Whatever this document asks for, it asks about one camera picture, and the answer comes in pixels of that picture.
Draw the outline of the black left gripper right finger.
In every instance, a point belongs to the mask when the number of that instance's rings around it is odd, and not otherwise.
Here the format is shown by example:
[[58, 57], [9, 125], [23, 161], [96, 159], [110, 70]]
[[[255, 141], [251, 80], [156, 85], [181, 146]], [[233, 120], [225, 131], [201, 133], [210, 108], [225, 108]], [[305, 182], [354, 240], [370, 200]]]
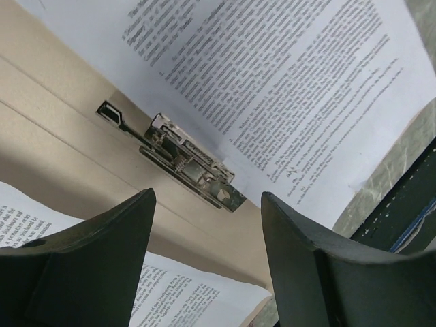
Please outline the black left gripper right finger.
[[434, 326], [435, 252], [401, 255], [343, 237], [262, 194], [282, 326]]

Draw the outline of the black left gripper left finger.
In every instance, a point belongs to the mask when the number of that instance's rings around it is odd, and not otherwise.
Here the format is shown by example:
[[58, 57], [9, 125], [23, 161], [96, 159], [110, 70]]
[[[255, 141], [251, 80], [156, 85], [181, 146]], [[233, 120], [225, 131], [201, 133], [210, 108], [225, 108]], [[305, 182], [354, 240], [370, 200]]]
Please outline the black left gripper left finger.
[[156, 196], [25, 245], [1, 249], [2, 326], [128, 326]]

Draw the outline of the white printed paper sheets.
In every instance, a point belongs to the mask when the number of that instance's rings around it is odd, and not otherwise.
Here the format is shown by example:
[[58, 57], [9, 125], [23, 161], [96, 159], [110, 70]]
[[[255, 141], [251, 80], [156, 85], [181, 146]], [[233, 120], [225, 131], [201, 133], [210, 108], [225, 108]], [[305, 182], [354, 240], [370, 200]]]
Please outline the white printed paper sheets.
[[435, 71], [404, 1], [22, 1], [64, 44], [234, 171], [332, 228]]

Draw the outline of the white printed paper sheet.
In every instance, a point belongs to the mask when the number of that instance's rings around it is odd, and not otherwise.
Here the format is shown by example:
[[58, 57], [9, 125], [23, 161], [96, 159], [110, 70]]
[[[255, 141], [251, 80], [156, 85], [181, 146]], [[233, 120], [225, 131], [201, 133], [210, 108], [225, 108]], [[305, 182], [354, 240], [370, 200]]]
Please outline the white printed paper sheet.
[[[21, 247], [83, 221], [1, 184], [1, 249]], [[260, 286], [203, 272], [147, 249], [128, 326], [240, 326], [269, 297]]]

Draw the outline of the tan paper folder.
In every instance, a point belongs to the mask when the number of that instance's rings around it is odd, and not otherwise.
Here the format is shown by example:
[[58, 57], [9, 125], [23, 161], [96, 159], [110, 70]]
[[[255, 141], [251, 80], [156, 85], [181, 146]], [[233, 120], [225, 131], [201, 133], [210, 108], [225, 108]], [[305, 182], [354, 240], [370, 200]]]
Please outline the tan paper folder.
[[[1, 2], [1, 180], [56, 211], [90, 218], [143, 189], [157, 199], [148, 250], [271, 292], [260, 201], [235, 188], [235, 173], [168, 116], [149, 116], [21, 6]], [[435, 2], [404, 1], [435, 71]], [[159, 115], [211, 154], [235, 211], [203, 199], [140, 153], [109, 102], [143, 135]], [[435, 137], [435, 98], [409, 123], [331, 228], [349, 237]]]

